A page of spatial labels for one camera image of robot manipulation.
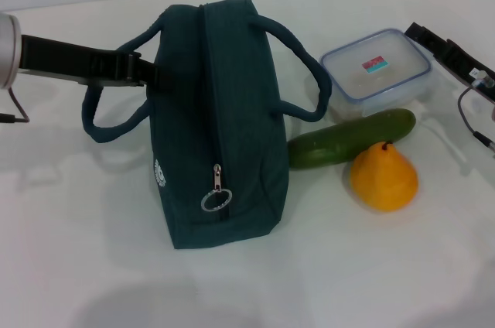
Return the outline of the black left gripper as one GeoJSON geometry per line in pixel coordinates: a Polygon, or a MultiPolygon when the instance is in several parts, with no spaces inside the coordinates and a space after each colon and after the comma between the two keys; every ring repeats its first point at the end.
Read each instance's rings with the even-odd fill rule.
{"type": "Polygon", "coordinates": [[[100,50],[35,36],[22,36],[21,71],[88,86],[170,88],[159,65],[138,53],[100,50]]]}

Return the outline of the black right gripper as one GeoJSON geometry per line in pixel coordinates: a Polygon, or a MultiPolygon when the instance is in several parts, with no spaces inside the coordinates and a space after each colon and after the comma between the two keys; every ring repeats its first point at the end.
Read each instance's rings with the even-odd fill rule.
{"type": "Polygon", "coordinates": [[[481,80],[480,93],[494,101],[494,71],[469,55],[451,39],[444,40],[434,32],[413,22],[405,35],[431,52],[438,63],[466,85],[481,80]]]}

